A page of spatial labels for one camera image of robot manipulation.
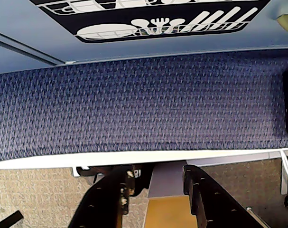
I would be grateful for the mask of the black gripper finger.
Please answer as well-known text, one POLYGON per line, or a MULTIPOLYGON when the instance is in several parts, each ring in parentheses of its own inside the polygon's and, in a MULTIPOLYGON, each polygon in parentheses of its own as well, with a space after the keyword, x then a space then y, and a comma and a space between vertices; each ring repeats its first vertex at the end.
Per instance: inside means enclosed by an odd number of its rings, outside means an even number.
POLYGON ((121 228, 135 190, 133 166, 119 166, 94 184, 82 198, 70 228, 121 228))
POLYGON ((201 168, 183 166, 183 192, 199 228, 268 228, 259 216, 244 208, 201 168))

